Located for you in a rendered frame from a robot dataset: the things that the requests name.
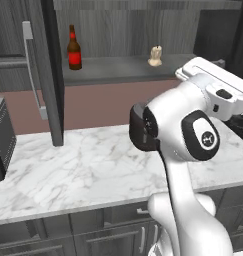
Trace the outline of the brown beer bottle red label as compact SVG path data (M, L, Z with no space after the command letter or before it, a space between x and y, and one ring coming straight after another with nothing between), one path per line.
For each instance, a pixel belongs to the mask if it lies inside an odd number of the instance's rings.
M69 26L69 44L67 46L67 56L69 68L71 70L80 70L82 68L81 47L76 39L75 27Z

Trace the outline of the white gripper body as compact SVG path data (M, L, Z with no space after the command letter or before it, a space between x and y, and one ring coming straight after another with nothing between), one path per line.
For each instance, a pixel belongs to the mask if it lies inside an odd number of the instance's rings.
M199 73L211 76L214 80L221 82L236 95L243 95L243 79L202 57L195 57L189 60L175 71L176 77L182 81L186 81Z

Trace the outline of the black hob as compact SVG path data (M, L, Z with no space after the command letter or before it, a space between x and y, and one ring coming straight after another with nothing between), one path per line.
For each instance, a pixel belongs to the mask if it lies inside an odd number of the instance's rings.
M243 140L243 115L234 115L226 125Z

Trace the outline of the dark grey drawer front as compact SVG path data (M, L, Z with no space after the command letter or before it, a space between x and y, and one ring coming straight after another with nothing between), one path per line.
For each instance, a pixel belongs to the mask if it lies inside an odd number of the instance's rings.
M243 186L207 191L217 208L243 205Z
M243 207L225 209L223 211L223 223L229 232L243 230Z
M104 226L115 226L148 219L149 214L137 214L137 209L147 209L147 202L130 203L104 209Z
M29 240L34 236L45 236L41 221L28 220L0 225L0 245Z

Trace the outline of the beige candle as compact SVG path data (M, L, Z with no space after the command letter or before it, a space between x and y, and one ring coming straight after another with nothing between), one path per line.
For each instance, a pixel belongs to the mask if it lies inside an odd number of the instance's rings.
M151 49L150 58L148 59L148 64L153 67L158 67L162 64L161 61L162 47L157 45Z

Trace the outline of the dark grey wall cabinet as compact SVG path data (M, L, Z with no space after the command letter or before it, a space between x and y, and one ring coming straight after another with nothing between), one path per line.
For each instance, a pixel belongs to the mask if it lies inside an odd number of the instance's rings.
M200 56L225 60L242 0L53 0L67 86L173 79L177 68ZM69 68L73 24L82 68ZM162 47L158 67L151 49Z

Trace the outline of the dark grey base cabinet door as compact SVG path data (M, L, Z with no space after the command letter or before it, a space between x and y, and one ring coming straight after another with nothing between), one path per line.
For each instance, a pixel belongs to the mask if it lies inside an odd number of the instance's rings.
M139 252L141 227L146 230L142 254ZM75 235L77 256L145 256L147 230L148 223L142 223Z

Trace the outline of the black microwave oven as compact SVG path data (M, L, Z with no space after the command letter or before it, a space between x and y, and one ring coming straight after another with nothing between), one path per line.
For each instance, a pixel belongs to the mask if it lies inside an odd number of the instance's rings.
M16 135L5 99L0 97L0 182L5 179L16 145Z

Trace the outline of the dark grey open cabinet door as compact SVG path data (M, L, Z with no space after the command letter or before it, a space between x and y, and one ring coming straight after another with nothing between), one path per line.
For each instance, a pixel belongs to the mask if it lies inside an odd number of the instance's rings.
M64 80L53 0L25 0L32 26L34 53L46 105L52 144L64 144Z

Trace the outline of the grey wood wall cabinet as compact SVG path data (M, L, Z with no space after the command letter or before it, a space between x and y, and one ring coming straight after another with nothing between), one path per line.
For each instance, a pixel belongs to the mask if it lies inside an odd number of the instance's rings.
M37 89L43 82L47 44L41 0L0 0L0 61L25 56L22 22L29 21L33 39L28 41L32 78ZM0 69L0 92L31 90L28 69Z

